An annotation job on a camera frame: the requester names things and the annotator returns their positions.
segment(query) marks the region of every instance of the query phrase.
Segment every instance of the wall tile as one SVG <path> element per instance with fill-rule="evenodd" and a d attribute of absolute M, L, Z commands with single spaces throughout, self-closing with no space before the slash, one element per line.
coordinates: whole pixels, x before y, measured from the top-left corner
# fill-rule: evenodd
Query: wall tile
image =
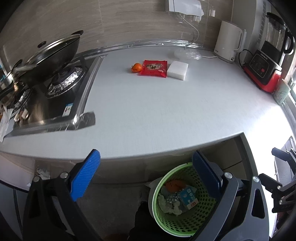
<path fill-rule="evenodd" d="M 221 20 L 231 18 L 232 0 L 205 0 L 201 5 L 199 23 L 194 16 L 184 18 L 199 30 L 196 42 L 213 49 Z M 51 43 L 80 29 L 84 34 L 78 53 L 140 39 L 192 42 L 197 37 L 180 16 L 165 12 L 164 0 L 24 0 L 0 33 L 0 58 L 9 70 L 35 54 L 40 42 Z"/>

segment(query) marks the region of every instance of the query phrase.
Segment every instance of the pot lid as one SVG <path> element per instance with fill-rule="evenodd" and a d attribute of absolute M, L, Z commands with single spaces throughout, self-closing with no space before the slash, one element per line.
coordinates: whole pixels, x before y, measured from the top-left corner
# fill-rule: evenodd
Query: pot lid
<path fill-rule="evenodd" d="M 267 12 L 267 13 L 266 13 L 266 17 L 267 17 L 267 18 L 272 18 L 272 19 L 274 19 L 275 21 L 277 21 L 279 24 L 281 24 L 281 25 L 287 27 L 286 24 L 285 24 L 285 22 L 284 22 L 284 21 L 283 21 L 278 15 L 276 15 L 276 14 L 274 14 L 274 13 Z"/>
<path fill-rule="evenodd" d="M 35 55 L 33 55 L 31 58 L 29 58 L 25 65 L 39 64 L 41 61 L 47 59 L 51 55 L 60 51 L 61 49 L 66 47 L 68 44 L 79 39 L 82 34 L 83 34 L 83 30 L 80 30 L 80 31 L 74 32 L 73 34 L 71 34 L 71 36 L 69 36 L 67 38 L 59 39 L 59 40 L 43 47 Z"/>

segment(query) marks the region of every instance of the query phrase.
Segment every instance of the blender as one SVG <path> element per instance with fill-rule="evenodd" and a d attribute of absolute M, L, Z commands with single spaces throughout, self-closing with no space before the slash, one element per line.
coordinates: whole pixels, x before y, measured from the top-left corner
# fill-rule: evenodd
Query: blender
<path fill-rule="evenodd" d="M 268 12 L 266 17 L 266 40 L 262 48 L 256 50 L 252 60 L 243 65 L 243 69 L 259 88 L 272 93 L 281 76 L 285 55 L 293 53 L 295 40 L 279 16 Z"/>

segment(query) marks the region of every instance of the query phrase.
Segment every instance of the red snack package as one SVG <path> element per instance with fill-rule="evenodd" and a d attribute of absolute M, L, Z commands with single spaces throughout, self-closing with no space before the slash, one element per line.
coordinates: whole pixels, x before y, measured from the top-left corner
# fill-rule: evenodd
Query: red snack package
<path fill-rule="evenodd" d="M 160 76 L 166 78 L 167 61 L 145 60 L 140 75 Z"/>

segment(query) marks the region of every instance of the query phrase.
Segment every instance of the lid handle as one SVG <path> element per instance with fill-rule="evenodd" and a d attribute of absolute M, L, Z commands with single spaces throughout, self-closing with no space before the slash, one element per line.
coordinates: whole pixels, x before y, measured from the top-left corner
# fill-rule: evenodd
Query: lid handle
<path fill-rule="evenodd" d="M 18 67 L 21 63 L 22 63 L 22 59 L 20 59 L 18 62 L 15 63 L 15 65 L 12 67 L 12 70 Z"/>
<path fill-rule="evenodd" d="M 72 33 L 71 35 L 73 35 L 73 34 L 80 34 L 80 36 L 83 34 L 83 30 L 79 30 L 79 31 L 76 31 L 76 32 L 74 32 L 74 33 Z"/>
<path fill-rule="evenodd" d="M 40 49 L 42 46 L 44 46 L 46 44 L 46 41 L 41 42 L 40 44 L 38 44 L 38 48 Z"/>

